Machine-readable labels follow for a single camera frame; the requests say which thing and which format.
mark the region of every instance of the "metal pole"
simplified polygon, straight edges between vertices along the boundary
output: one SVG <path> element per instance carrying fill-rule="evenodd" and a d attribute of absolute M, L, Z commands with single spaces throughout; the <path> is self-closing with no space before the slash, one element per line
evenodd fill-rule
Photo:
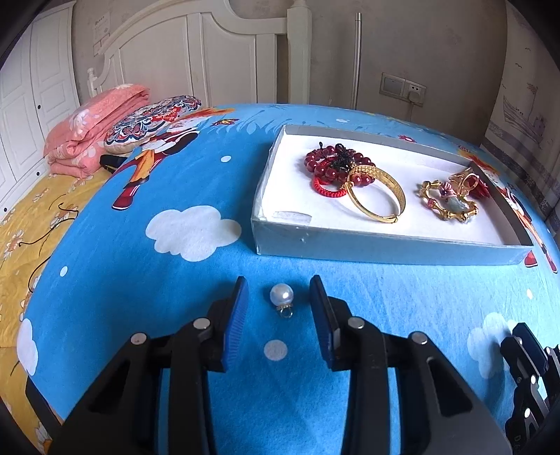
<path fill-rule="evenodd" d="M 352 100 L 350 108 L 358 106 L 358 86 L 360 85 L 360 65 L 362 63 L 362 13 L 356 13 L 354 22 L 356 29 L 354 34 L 354 74 L 352 75 Z"/>

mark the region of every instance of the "box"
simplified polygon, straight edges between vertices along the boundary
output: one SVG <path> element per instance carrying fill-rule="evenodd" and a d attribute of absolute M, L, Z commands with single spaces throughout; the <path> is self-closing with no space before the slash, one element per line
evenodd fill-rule
<path fill-rule="evenodd" d="M 311 187 L 305 155 L 342 143 L 369 157 L 401 185 L 406 209 L 394 224 L 364 215 L 348 196 L 327 198 Z M 418 195 L 424 180 L 446 180 L 471 166 L 488 185 L 468 223 L 442 221 Z M 398 212 L 380 182 L 356 188 L 364 206 L 379 215 Z M 518 264 L 533 247 L 513 209 L 470 160 L 436 148 L 376 134 L 286 125 L 270 150 L 251 217 L 258 254 L 336 261 L 424 265 Z"/>

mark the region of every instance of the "floral yellow fabric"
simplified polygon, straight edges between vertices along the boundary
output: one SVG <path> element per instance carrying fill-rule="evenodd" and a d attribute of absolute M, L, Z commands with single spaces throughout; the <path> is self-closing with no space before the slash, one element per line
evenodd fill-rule
<path fill-rule="evenodd" d="M 41 453 L 48 451 L 50 438 L 25 397 L 27 375 L 17 361 L 17 333 L 44 267 L 40 264 L 76 216 L 63 209 L 82 210 L 109 176 L 104 169 L 84 179 L 50 174 L 11 211 L 0 213 L 0 397 Z M 33 245 L 21 243 L 33 243 L 53 227 Z"/>

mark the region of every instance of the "paisley cushion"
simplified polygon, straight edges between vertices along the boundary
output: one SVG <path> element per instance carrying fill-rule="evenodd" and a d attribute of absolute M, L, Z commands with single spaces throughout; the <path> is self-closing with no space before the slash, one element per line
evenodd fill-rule
<path fill-rule="evenodd" d="M 131 152 L 171 122 L 200 106 L 197 98 L 180 95 L 140 108 L 107 131 L 105 149 L 115 155 Z"/>

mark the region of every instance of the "white headboard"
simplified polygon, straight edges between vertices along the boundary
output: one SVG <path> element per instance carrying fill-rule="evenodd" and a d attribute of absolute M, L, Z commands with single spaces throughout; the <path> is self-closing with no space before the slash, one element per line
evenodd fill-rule
<path fill-rule="evenodd" d="M 101 49 L 103 72 L 88 69 L 90 95 L 122 83 L 151 100 L 194 95 L 203 106 L 276 102 L 276 38 L 288 35 L 288 97 L 309 103 L 311 12 L 295 0 L 288 17 L 242 19 L 228 0 L 161 0 L 139 11 Z"/>

